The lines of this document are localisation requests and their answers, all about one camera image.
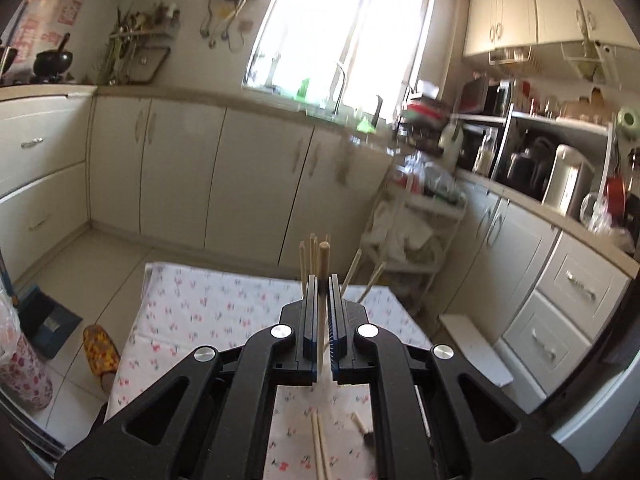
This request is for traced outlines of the black wok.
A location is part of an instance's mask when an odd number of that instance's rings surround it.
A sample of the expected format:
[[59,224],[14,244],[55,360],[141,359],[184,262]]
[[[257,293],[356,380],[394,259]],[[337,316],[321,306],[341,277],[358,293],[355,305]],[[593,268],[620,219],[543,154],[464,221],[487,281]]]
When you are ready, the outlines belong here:
[[41,51],[36,55],[32,70],[37,77],[55,78],[70,68],[74,55],[66,49],[68,40],[70,33],[66,32],[56,49]]

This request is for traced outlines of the chrome kitchen faucet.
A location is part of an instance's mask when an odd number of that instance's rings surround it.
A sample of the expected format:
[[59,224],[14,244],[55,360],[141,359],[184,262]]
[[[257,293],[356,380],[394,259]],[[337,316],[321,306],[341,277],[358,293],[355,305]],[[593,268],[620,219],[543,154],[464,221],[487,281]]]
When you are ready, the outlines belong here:
[[340,114],[343,96],[347,84],[347,72],[344,64],[340,61],[337,61],[336,67],[338,69],[338,72],[340,73],[340,85],[338,86],[337,98],[334,101],[332,116],[338,116]]

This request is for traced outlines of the yellow patterned slipper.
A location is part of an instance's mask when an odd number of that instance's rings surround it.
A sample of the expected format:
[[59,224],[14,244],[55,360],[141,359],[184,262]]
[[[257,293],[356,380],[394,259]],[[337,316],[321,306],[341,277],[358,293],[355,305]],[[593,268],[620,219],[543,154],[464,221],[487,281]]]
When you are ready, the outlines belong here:
[[102,390],[110,393],[119,368],[120,355],[110,335],[98,324],[87,326],[82,332],[82,348],[93,376]]

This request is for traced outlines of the white electric kettle pot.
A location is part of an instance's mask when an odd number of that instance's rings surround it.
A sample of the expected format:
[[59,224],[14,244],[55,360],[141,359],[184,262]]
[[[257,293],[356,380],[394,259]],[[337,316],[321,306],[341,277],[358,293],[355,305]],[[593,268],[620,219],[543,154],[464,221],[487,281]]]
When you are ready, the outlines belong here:
[[565,217],[578,219],[582,200],[590,193],[593,176],[594,167],[580,151],[560,144],[542,203]]

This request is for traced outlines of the dark blue dustpan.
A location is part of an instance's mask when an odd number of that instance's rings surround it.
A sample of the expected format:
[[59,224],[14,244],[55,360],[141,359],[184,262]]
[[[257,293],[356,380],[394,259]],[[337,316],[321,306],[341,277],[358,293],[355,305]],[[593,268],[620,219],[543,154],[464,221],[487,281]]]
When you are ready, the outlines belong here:
[[22,332],[35,350],[52,360],[82,318],[68,310],[37,285],[27,289],[17,307]]

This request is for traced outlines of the white rolling storage cart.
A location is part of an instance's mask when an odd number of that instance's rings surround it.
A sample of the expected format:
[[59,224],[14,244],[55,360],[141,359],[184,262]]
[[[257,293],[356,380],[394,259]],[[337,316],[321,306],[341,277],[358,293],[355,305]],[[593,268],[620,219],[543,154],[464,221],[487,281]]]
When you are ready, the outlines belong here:
[[390,170],[378,189],[360,248],[409,312],[423,307],[467,206],[452,174],[421,152]]

